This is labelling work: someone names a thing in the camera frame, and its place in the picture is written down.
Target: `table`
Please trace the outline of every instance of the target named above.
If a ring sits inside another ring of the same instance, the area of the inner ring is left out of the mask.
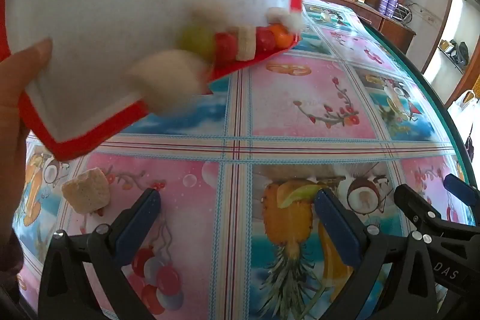
[[[352,270],[311,204],[288,204],[289,194],[308,181],[328,184],[365,224],[388,234],[412,229],[393,202],[401,183],[443,219],[472,224],[470,210],[442,186],[451,172],[474,181],[456,130],[400,56],[352,10],[304,0],[304,32],[293,50],[213,82],[185,114],[149,115],[66,163],[29,136],[13,225],[26,258],[18,277],[23,296],[37,306],[42,262],[56,229],[77,235],[111,223],[148,187],[160,192],[162,213],[142,247],[174,269],[167,285],[172,275],[180,284],[158,294],[150,269],[145,278],[131,266],[123,271],[158,319],[282,319],[292,309],[318,318]],[[111,203],[78,215],[61,197],[61,185],[94,167],[109,181]],[[282,209],[280,193],[288,204]],[[288,270],[298,277],[285,277]],[[387,272],[360,319],[373,310]],[[87,273],[100,305],[115,318],[93,269]],[[273,316],[282,300],[275,283],[284,301]],[[299,291],[303,303],[289,301]]]

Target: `blue gripper pad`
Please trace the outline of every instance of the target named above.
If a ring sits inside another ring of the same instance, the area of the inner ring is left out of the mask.
[[[443,186],[465,205],[474,207],[479,201],[479,193],[453,174],[443,180]]]
[[[131,220],[115,242],[115,258],[113,261],[118,267],[131,263],[159,214],[160,195],[158,191],[154,191],[143,201],[137,212],[131,216]]]
[[[314,205],[315,211],[332,239],[342,262],[357,269],[362,262],[362,246],[345,218],[324,191],[317,193]]]

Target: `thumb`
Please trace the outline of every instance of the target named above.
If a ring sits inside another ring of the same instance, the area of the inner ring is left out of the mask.
[[[16,107],[22,91],[49,62],[52,46],[47,38],[0,63],[0,106]]]

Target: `orange fruit piece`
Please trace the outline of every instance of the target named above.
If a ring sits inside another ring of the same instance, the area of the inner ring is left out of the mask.
[[[293,34],[290,34],[282,24],[273,24],[268,27],[275,37],[275,44],[279,49],[287,49],[293,43]]]

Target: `human hand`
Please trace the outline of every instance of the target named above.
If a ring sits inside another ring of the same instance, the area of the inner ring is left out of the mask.
[[[25,184],[26,137],[18,99],[52,55],[52,40],[17,52],[0,62],[0,245],[8,242]]]

